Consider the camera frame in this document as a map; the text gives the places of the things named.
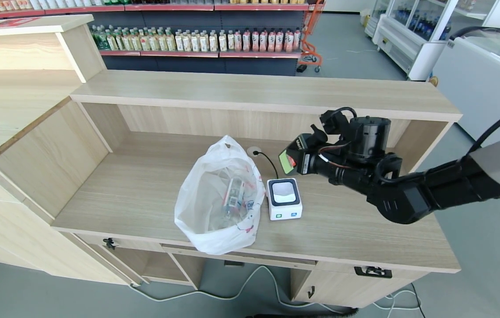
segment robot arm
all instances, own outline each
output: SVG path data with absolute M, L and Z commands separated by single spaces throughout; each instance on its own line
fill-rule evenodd
M 343 110 L 353 117 L 348 120 Z M 349 107 L 320 119 L 324 132 L 311 125 L 312 133 L 302 133 L 282 151 L 284 173 L 319 174 L 332 185 L 349 187 L 391 222 L 410 224 L 436 210 L 500 197 L 500 183 L 476 162 L 474 147 L 458 160 L 400 177 L 402 159 L 385 152 L 389 119 L 357 117 Z M 339 141 L 327 143 L 327 134 L 340 135 Z

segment gray floor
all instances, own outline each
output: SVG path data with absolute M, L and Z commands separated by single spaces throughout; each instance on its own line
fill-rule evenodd
M 359 52 L 373 49 L 361 33 L 357 16 L 325 15 L 319 21 L 322 30 L 352 30 L 339 41 L 342 49 Z M 327 57 L 319 76 L 396 79 L 404 74 L 378 52 L 335 52 L 337 39 L 322 42 L 318 47 Z M 305 75 L 315 75 L 310 69 Z M 457 127 L 445 137 L 425 160 L 422 169 L 456 159 L 463 155 L 471 141 Z M 460 261 L 462 271 L 457 274 L 429 274 L 415 282 L 427 318 L 489 318 L 500 317 L 500 199 L 474 203 L 436 212 L 452 249 Z M 219 261 L 208 261 L 201 288 L 228 296 L 238 292 L 255 266 L 224 268 Z M 273 268 L 280 282 L 282 300 L 287 301 L 288 270 Z M 185 286 L 152 283 L 143 286 L 149 294 L 159 297 L 187 292 Z M 381 305 L 389 306 L 388 300 Z M 397 306 L 414 306 L 413 295 L 399 296 Z M 0 264 L 0 318 L 121 318 L 121 317 L 209 317 L 242 318 L 254 314 L 292 314 L 318 312 L 319 306 L 294 310 L 277 304 L 270 276 L 261 271 L 252 278 L 237 300 L 221 302 L 195 295 L 189 298 L 155 303 L 143 298 L 125 286 L 69 280 L 49 276 L 34 270 Z M 384 318 L 388 312 L 371 305 L 362 309 L 359 318 Z M 392 318 L 419 318 L 418 311 L 398 310 Z

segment shopping cart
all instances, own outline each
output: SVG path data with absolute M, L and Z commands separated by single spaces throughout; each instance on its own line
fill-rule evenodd
M 317 48 L 309 43 L 308 37 L 313 34 L 319 17 L 325 7 L 325 0 L 308 0 L 309 10 L 305 12 L 303 35 L 301 39 L 301 59 L 299 60 L 298 72 L 303 72 L 308 65 L 316 65 L 315 72 L 321 71 L 322 56 L 317 53 Z

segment black drawer handle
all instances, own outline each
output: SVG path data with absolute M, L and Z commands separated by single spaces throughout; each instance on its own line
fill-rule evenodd
M 354 266 L 354 271 L 358 276 L 369 276 L 379 278 L 391 278 L 391 269 L 382 269 L 381 267 L 368 266 L 366 271 L 362 271 L 360 266 Z

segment display refrigerator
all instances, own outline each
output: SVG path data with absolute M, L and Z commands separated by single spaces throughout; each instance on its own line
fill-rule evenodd
M 461 30 L 432 70 L 436 86 L 462 114 L 458 122 L 478 139 L 500 118 L 500 28 Z M 484 143 L 500 141 L 500 127 Z
M 472 26 L 500 27 L 500 0 L 390 0 L 372 41 L 407 73 L 427 80 L 446 40 Z

